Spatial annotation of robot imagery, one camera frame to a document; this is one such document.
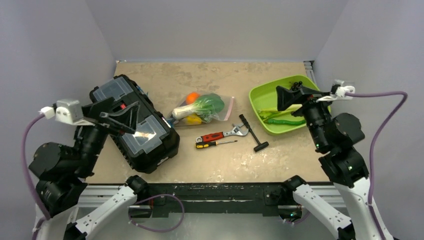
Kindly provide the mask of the yellow lemon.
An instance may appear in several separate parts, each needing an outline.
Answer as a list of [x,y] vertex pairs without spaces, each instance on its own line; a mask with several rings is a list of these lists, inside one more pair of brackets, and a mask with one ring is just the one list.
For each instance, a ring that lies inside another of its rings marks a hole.
[[202,119],[196,114],[191,114],[189,116],[186,116],[184,118],[184,121],[188,126],[196,126],[196,125],[201,125],[203,123]]

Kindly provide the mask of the orange tangerine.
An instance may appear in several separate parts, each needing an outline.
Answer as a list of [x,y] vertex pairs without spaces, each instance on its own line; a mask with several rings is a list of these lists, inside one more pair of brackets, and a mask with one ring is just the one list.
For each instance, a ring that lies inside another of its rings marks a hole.
[[201,95],[197,92],[191,92],[189,93],[185,98],[185,103],[187,105],[192,104],[196,101],[197,98],[199,98]]

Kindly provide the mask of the bok choy green white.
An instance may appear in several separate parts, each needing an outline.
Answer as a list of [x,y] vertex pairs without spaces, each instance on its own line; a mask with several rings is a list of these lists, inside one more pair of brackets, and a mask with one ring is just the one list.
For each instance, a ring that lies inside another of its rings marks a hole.
[[220,113],[225,107],[222,98],[215,94],[209,93],[201,95],[192,104],[176,107],[172,110],[172,117],[176,120],[183,119],[189,115],[196,114],[204,122],[210,122],[212,117]]

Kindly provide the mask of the clear zip top bag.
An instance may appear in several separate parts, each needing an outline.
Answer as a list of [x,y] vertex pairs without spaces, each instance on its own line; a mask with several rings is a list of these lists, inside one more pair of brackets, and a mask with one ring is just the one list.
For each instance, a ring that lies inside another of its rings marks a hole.
[[166,117],[172,126],[198,126],[230,118],[234,96],[212,92],[191,92]]

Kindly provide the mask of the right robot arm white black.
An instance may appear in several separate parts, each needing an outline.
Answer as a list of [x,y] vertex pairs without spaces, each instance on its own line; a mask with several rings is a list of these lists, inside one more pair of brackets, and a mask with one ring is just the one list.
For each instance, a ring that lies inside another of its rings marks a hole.
[[315,216],[337,240],[391,240],[374,202],[373,169],[366,164],[355,144],[365,137],[359,119],[350,113],[332,117],[329,105],[356,96],[353,86],[335,84],[329,92],[305,86],[276,88],[277,109],[284,111],[294,104],[292,113],[305,119],[324,173],[340,193],[348,215],[343,215],[295,175],[281,185],[280,200],[296,203]]

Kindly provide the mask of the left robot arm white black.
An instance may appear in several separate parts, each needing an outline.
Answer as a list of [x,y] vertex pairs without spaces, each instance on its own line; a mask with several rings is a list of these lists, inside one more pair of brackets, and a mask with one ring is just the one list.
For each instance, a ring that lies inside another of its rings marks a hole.
[[[70,215],[70,209],[77,205],[88,186],[84,179],[94,175],[94,166],[107,137],[136,132],[140,104],[134,102],[113,111],[114,102],[114,98],[109,97],[82,106],[78,100],[61,99],[52,106],[42,108],[40,115],[25,130],[22,163],[31,194],[43,214],[34,226],[32,240],[47,240],[48,227],[60,219],[60,215]],[[40,119],[53,117],[58,122],[77,126],[74,145],[44,143],[35,151],[32,162],[27,166],[24,150],[30,128]],[[30,179],[29,171],[38,179],[36,186]],[[61,223],[58,226],[64,230],[61,237],[63,240],[88,240],[113,214],[134,203],[142,205],[148,199],[148,184],[139,176],[131,176],[110,200],[84,219]]]

